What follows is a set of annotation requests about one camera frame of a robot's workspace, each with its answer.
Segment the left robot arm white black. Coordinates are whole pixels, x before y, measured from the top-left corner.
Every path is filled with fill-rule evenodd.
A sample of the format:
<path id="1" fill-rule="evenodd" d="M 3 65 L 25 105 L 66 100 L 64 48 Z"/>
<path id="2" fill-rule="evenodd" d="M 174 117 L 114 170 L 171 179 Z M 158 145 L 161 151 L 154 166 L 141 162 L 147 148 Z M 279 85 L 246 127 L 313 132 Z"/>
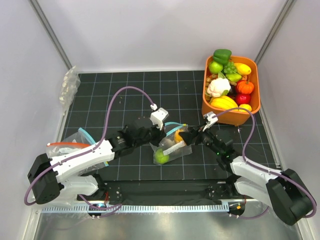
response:
<path id="1" fill-rule="evenodd" d="M 40 154 L 27 174 L 30 186 L 24 203 L 31 205 L 28 201 L 30 193 L 38 205 L 60 200 L 64 196 L 86 195 L 101 200 L 106 195 L 106 188 L 99 177 L 83 177 L 79 173 L 94 165 L 128 156 L 144 144 L 158 145 L 165 135 L 163 120 L 140 118 L 109 138 L 72 153 L 52 158 L 46 153 Z"/>

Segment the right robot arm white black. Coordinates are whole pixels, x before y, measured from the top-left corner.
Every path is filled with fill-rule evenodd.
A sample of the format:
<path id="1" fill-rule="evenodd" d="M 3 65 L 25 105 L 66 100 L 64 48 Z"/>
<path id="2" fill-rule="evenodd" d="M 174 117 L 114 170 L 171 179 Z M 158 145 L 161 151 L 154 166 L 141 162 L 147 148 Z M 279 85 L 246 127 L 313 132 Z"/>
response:
<path id="1" fill-rule="evenodd" d="M 186 145 L 202 144 L 217 155 L 220 167 L 231 174 L 225 185 L 230 198 L 244 195 L 256 199 L 289 226 L 316 213 L 315 199 L 294 170 L 277 170 L 248 159 L 234 149 L 227 131 L 212 133 L 204 127 L 189 127 L 178 135 Z"/>

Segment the orange mango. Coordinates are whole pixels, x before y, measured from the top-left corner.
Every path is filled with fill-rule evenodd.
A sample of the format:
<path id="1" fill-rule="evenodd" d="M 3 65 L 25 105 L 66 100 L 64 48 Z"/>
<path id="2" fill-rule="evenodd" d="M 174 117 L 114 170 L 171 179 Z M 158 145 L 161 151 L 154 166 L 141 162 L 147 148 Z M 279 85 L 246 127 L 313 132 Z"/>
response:
<path id="1" fill-rule="evenodd" d="M 182 128 L 180 128 L 174 132 L 173 138 L 174 138 L 175 143 L 180 143 L 180 142 L 184 141 L 180 135 L 180 133 L 183 133 L 183 132 L 184 132 L 184 130 Z"/>

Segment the clear zip bag blue zipper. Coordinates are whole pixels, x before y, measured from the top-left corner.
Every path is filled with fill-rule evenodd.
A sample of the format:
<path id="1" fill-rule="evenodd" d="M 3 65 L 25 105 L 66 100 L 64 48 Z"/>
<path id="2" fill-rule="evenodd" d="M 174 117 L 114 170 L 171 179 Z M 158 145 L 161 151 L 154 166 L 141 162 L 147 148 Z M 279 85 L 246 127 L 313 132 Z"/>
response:
<path id="1" fill-rule="evenodd" d="M 150 145 L 153 150 L 153 163 L 156 165 L 164 165 L 164 164 L 157 164 L 155 162 L 155 152 L 158 149 L 162 149 L 164 155 L 169 156 L 169 162 L 176 160 L 178 158 L 190 155 L 192 151 L 192 147 L 190 145 L 186 145 L 184 141 L 175 143 L 174 141 L 174 133 L 178 129 L 187 129 L 187 126 L 183 126 L 183 123 L 177 122 L 167 122 L 164 124 L 164 132 L 166 136 L 162 139 L 159 143 L 159 146 Z"/>

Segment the green lime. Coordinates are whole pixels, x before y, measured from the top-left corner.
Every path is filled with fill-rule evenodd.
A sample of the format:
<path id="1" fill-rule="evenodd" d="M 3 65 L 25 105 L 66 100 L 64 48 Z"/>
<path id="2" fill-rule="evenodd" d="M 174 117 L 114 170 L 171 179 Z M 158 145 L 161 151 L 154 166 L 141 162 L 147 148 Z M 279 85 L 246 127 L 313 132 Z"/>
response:
<path id="1" fill-rule="evenodd" d="M 164 155 L 163 150 L 157 149 L 154 153 L 154 160 L 156 164 L 163 165 L 169 161 L 170 157 L 168 155 Z"/>

